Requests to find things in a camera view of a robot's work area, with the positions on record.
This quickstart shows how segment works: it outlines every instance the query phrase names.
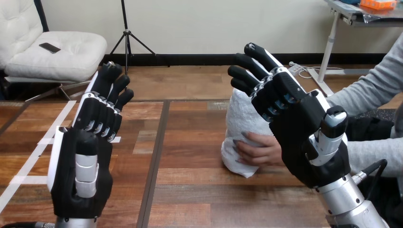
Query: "white wall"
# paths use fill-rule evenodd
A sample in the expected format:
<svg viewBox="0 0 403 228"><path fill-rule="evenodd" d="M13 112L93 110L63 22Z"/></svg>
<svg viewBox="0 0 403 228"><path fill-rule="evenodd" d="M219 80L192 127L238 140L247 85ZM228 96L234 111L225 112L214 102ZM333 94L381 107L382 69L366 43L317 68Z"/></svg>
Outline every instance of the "white wall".
<svg viewBox="0 0 403 228"><path fill-rule="evenodd" d="M42 0L50 30L124 30L119 0ZM126 0L129 29L160 54L228 54L255 42L272 53L323 53L333 17L323 0ZM334 52L386 53L401 28L338 26ZM148 53L131 39L133 53ZM124 53L121 44L116 53Z"/></svg>

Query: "orange box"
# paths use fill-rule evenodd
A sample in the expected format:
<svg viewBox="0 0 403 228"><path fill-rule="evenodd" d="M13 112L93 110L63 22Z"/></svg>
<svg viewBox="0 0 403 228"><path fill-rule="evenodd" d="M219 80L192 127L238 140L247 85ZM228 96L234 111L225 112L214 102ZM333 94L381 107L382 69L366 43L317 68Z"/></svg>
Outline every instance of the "orange box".
<svg viewBox="0 0 403 228"><path fill-rule="evenodd" d="M396 7L395 0L361 0L360 5L373 8L375 10L390 10Z"/></svg>

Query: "wooden table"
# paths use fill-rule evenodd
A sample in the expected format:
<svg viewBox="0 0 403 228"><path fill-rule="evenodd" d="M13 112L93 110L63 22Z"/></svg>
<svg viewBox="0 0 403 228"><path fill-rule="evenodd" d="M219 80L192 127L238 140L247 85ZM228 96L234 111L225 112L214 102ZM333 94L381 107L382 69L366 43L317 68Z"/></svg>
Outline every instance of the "wooden table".
<svg viewBox="0 0 403 228"><path fill-rule="evenodd" d="M1 192L65 105L33 103L0 135ZM114 186L98 227L327 227L317 198L286 168L246 179L223 166L227 106L227 100L125 106L110 166ZM50 149L29 176L46 176ZM32 220L55 220L44 183L21 184L0 213L0 225Z"/></svg>

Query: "tripod stand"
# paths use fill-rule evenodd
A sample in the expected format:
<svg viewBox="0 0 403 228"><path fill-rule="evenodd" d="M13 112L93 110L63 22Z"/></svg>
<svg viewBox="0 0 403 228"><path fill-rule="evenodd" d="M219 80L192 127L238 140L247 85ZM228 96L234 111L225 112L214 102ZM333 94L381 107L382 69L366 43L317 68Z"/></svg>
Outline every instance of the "tripod stand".
<svg viewBox="0 0 403 228"><path fill-rule="evenodd" d="M143 47L145 47L149 52L151 52L155 57L157 54L153 52L149 47L147 47L143 42L141 42L136 36L132 34L132 32L128 29L127 27L127 19L126 19L126 9L125 9L125 0L121 0L122 2L122 12L123 12L123 22L125 23L125 30L123 32L122 37L120 37L119 41L115 45L114 49L112 49L111 54L116 50L117 46L120 44L120 42L123 40L123 38L126 39L125 41L125 59L126 59L126 64L125 64L125 75L127 75L127 71L129 69L128 66L128 60L133 56L132 50L130 48L130 37L133 37L137 42L139 42ZM168 67L170 67L169 63L164 59L164 62Z"/></svg>

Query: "white tape line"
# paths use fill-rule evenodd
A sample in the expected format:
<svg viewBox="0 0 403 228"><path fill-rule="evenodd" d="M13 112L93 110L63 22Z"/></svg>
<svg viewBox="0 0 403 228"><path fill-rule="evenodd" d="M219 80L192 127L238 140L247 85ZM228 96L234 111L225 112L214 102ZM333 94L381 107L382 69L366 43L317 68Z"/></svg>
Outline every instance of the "white tape line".
<svg viewBox="0 0 403 228"><path fill-rule="evenodd" d="M48 176L26 176L21 184L47 184Z"/></svg>
<svg viewBox="0 0 403 228"><path fill-rule="evenodd" d="M48 176L14 176L10 184L46 184Z"/></svg>
<svg viewBox="0 0 403 228"><path fill-rule="evenodd" d="M40 145L40 144L44 144L44 145L49 145L49 144L53 144L53 142L54 142L54 138L52 138L52 139L41 139L39 142L38 142L38 145ZM120 143L120 137L115 137L112 141L111 141L111 143Z"/></svg>
<svg viewBox="0 0 403 228"><path fill-rule="evenodd" d="M120 137L115 137L112 141L111 141L111 143L120 143Z"/></svg>
<svg viewBox="0 0 403 228"><path fill-rule="evenodd" d="M53 141L54 141L54 140L55 140L54 138L51 138L51 139L41 139L41 140L38 142L38 145L39 145L39 144L44 144L44 145L53 144Z"/></svg>
<svg viewBox="0 0 403 228"><path fill-rule="evenodd" d="M53 122L53 124L50 126L46 134L43 136L43 138L52 138L53 135L56 132L56 126L59 126L63 123L64 119L68 115L68 113L71 111L73 108L74 104L76 101L69 101L64 109L60 112L59 116L56 118L56 120ZM21 185L19 183L20 178L23 180L25 177L28 175L28 173L31 171L32 167L34 167L35 163L37 162L39 155L43 153L43 151L46 148L46 144L39 144L35 148L35 150L32 152L28 160L25 162L25 164L21 167L19 172L17 173L16 176L18 176L15 179L15 183L11 183L7 186L7 188L4 190L3 194L0 196L0 213L4 210L6 205L9 203L10 199L12 196L15 194L17 191L18 187Z"/></svg>

